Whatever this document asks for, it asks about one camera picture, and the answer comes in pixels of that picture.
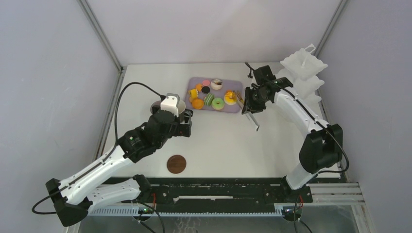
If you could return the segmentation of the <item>steel white serving tongs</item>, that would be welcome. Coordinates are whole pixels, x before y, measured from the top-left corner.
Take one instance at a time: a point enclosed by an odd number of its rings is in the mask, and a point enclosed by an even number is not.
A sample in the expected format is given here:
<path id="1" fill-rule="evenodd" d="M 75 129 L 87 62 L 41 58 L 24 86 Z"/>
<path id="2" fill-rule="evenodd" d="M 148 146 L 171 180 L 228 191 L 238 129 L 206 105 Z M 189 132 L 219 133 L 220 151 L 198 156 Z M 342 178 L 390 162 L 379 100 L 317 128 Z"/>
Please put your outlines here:
<path id="1" fill-rule="evenodd" d="M 241 95 L 240 91 L 236 91 L 236 96 L 237 96 L 236 97 L 237 104 L 239 105 L 240 109 L 242 110 L 243 107 L 244 107 L 244 100 L 242 98 L 242 95 Z M 247 117 L 248 121 L 252 124 L 254 130 L 256 132 L 258 132 L 258 130 L 260 128 L 260 125 L 257 122 L 257 120 L 255 119 L 255 117 L 251 113 L 246 113 L 244 115 Z"/>

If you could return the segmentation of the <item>yellow frosted donut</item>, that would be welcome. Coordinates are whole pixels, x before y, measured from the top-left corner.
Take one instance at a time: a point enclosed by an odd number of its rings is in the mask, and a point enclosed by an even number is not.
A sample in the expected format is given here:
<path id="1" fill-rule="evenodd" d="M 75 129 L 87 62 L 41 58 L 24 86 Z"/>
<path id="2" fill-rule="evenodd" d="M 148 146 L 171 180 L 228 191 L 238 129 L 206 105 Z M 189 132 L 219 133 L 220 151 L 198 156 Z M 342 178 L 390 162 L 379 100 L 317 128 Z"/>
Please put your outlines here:
<path id="1" fill-rule="evenodd" d="M 225 95 L 224 95 L 224 97 L 223 97 L 223 100 L 224 100 L 224 102 L 227 104 L 227 105 L 235 105 L 235 104 L 237 104 L 237 94 L 236 94 L 236 92 L 235 91 L 232 91 L 232 90 L 228 90 L 226 93 L 225 93 Z"/>

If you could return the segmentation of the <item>white three tier stand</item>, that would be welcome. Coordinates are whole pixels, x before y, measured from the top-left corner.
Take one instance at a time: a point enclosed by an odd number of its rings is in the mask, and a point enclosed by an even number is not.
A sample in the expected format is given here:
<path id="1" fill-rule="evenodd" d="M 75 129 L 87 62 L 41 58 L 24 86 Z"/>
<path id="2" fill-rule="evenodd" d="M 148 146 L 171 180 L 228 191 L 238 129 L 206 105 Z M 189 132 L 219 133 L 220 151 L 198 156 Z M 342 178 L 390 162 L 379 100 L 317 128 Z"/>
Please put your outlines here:
<path id="1" fill-rule="evenodd" d="M 286 57 L 280 61 L 283 68 L 275 75 L 277 78 L 288 78 L 293 84 L 295 93 L 307 104 L 316 104 L 322 100 L 316 91 L 325 82 L 317 75 L 328 67 L 312 54 L 315 49 L 316 47 L 310 44 Z"/>

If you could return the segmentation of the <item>black mug white inside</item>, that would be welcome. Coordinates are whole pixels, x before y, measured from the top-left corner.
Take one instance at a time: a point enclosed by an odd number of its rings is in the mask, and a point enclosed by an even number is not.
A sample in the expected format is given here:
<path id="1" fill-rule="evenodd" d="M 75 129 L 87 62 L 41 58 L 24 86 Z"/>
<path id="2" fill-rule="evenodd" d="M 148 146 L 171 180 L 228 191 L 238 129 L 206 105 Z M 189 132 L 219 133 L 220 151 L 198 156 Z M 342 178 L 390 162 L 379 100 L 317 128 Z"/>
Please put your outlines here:
<path id="1" fill-rule="evenodd" d="M 193 111 L 186 108 L 186 103 L 183 100 L 180 100 L 178 103 L 178 111 L 180 123 L 187 123 L 193 116 Z"/>

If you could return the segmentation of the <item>purple mug black handle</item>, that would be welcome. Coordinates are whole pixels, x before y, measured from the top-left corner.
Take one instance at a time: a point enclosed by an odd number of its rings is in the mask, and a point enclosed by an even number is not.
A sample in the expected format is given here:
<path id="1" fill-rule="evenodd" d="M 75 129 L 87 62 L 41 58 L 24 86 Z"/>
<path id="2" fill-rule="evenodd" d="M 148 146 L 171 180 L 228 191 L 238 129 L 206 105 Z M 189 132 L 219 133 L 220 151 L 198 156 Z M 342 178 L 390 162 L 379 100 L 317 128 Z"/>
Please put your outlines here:
<path id="1" fill-rule="evenodd" d="M 160 104 L 161 104 L 161 101 L 159 100 L 159 101 L 154 102 L 154 103 L 151 105 L 151 107 L 150 107 L 150 112 L 151 112 L 151 114 L 155 114 L 158 110 L 161 109 Z"/>

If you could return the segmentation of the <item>green striped cake slice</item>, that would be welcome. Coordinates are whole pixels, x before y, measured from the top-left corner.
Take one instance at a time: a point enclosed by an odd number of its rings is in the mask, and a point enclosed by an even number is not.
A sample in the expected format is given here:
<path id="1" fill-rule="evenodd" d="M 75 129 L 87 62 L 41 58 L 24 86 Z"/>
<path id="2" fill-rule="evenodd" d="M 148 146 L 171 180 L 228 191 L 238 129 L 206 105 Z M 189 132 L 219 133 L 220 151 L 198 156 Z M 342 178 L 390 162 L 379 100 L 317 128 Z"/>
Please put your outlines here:
<path id="1" fill-rule="evenodd" d="M 215 99 L 214 94 L 208 93 L 204 98 L 204 105 L 211 106 L 214 99 Z"/>

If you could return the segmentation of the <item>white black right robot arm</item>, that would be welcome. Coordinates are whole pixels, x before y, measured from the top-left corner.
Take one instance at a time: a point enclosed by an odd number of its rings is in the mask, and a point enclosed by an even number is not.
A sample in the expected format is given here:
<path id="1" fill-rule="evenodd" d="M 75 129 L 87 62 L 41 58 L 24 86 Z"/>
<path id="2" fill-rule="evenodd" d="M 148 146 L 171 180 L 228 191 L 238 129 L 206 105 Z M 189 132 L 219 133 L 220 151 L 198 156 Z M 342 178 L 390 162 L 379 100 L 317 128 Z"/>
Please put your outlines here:
<path id="1" fill-rule="evenodd" d="M 248 77 L 255 81 L 244 90 L 243 114 L 260 113 L 266 103 L 276 105 L 296 125 L 304 137 L 298 154 L 299 163 L 282 179 L 281 197 L 293 202 L 300 189 L 323 173 L 334 173 L 331 167 L 342 159 L 348 162 L 343 149 L 343 130 L 338 124 L 321 119 L 298 97 L 293 83 L 286 77 L 277 78 L 269 66 L 249 68 Z"/>

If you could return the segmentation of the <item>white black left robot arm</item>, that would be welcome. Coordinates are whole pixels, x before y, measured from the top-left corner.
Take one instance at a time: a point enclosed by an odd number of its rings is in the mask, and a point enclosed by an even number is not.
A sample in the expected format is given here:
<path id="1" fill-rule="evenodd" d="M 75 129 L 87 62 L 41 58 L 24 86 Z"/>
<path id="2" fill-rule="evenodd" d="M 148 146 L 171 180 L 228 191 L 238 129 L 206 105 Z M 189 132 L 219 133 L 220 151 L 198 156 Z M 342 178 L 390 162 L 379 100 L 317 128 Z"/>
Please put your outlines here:
<path id="1" fill-rule="evenodd" d="M 186 109 L 183 120 L 158 110 L 147 122 L 127 131 L 111 150 L 80 172 L 63 180 L 50 179 L 45 186 L 55 212 L 64 227 L 82 221 L 95 209 L 123 200 L 147 202 L 152 196 L 144 175 L 102 187 L 116 172 L 154 154 L 172 137 L 191 135 L 193 111 Z"/>

